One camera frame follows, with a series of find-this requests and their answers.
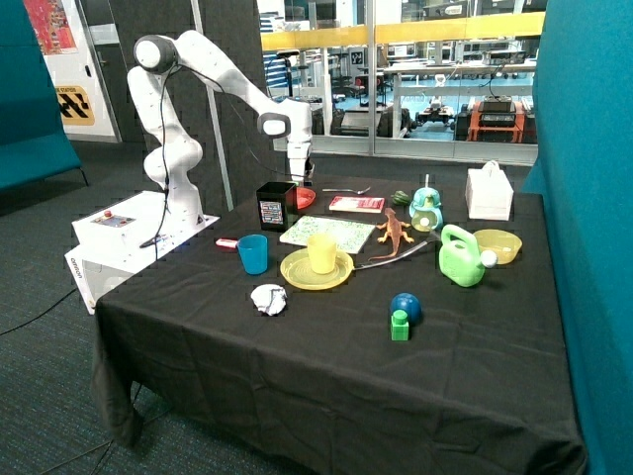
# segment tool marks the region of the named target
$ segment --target green toy block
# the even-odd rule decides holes
[[[408,340],[408,315],[404,310],[392,313],[392,341]]]

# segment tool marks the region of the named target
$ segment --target plastic dinosaur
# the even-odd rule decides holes
[[[413,238],[409,237],[403,228],[408,228],[411,225],[409,223],[405,223],[399,221],[396,218],[396,212],[391,208],[385,208],[385,216],[387,217],[387,222],[383,225],[377,225],[376,228],[379,230],[387,229],[385,231],[385,235],[378,238],[378,242],[385,242],[387,238],[392,239],[392,243],[394,244],[394,251],[389,255],[377,255],[374,257],[370,257],[369,260],[373,259],[388,259],[390,257],[394,257],[398,254],[398,248],[400,247],[400,239],[404,238],[406,242],[413,242]]]

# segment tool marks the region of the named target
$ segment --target small bowl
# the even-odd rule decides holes
[[[501,230],[481,230],[474,233],[479,251],[491,250],[498,257],[497,265],[512,262],[523,242],[512,233]]]
[[[300,186],[297,188],[297,209],[303,210],[313,203],[317,193],[310,188]]]

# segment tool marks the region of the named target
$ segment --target crumpled paper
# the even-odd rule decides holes
[[[264,284],[250,294],[255,307],[266,315],[279,314],[286,308],[286,289],[275,284]]]

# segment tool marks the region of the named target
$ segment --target door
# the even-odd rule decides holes
[[[72,140],[119,142],[94,48],[75,0],[24,0]]]

